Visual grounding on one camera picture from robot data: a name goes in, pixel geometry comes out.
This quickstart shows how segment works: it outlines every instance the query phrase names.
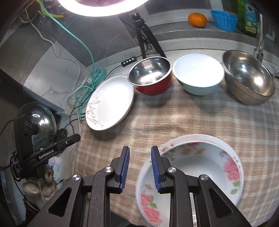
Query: plaid tablecloth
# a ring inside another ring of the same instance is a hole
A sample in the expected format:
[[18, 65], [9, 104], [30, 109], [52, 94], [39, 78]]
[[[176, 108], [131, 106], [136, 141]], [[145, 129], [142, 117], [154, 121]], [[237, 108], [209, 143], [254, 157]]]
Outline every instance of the plaid tablecloth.
[[252, 226], [267, 221], [279, 203], [279, 80], [265, 104], [247, 106], [222, 86], [208, 96], [194, 96], [176, 79], [163, 94], [136, 92], [128, 116], [116, 127], [99, 132], [84, 124], [75, 172], [95, 174], [120, 155], [124, 145], [131, 158], [124, 193], [111, 196], [111, 210], [136, 225], [147, 225], [137, 207], [135, 190], [140, 169], [153, 145], [186, 134], [208, 134], [228, 143], [241, 159], [245, 185], [237, 207]]

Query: yellow hose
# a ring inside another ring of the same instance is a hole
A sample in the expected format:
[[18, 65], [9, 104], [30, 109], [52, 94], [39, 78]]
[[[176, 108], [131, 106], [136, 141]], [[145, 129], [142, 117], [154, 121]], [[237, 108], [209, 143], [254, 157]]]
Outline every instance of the yellow hose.
[[[47, 14], [46, 14], [46, 12], [44, 11], [44, 9], [41, 7], [41, 12], [42, 12], [42, 14], [43, 15], [45, 15], [45, 16], [47, 16]], [[50, 13], [50, 15], [52, 16], [52, 17], [55, 17], [55, 18], [63, 18], [64, 17], [64, 15], [59, 15], [59, 14], [52, 14], [52, 13]]]

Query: blue fluted container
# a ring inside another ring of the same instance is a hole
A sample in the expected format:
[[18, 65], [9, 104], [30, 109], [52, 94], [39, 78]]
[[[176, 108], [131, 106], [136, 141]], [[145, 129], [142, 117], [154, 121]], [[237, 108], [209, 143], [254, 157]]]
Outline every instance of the blue fluted container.
[[236, 24], [238, 22], [238, 18], [236, 16], [217, 10], [212, 10], [211, 15], [215, 21], [215, 25], [217, 28], [226, 32], [235, 31]]

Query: bottle label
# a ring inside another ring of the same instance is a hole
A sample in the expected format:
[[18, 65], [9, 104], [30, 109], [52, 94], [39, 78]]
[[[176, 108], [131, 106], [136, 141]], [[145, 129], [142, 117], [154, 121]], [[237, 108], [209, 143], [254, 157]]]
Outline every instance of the bottle label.
[[253, 6], [245, 0], [245, 30], [257, 33], [257, 17]]

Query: tripod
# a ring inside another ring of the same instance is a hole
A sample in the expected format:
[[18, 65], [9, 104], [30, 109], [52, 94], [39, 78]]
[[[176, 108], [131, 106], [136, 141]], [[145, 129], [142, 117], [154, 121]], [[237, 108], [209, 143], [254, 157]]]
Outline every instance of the tripod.
[[155, 38], [155, 36], [153, 35], [153, 33], [151, 32], [149, 27], [145, 24], [144, 20], [141, 18], [139, 13], [137, 13], [133, 10], [129, 13], [129, 15], [130, 15], [130, 18], [132, 19], [132, 21], [135, 25], [135, 28], [136, 28], [136, 34], [137, 34], [137, 37], [138, 37], [142, 58], [143, 59], [146, 58], [146, 53], [145, 53], [145, 49], [144, 49], [144, 45], [143, 45], [143, 38], [142, 38], [141, 31], [143, 31], [143, 33], [146, 35], [146, 37], [150, 40], [150, 42], [154, 46], [155, 50], [162, 57], [166, 57], [166, 55], [164, 54], [162, 48], [160, 47], [157, 39]]

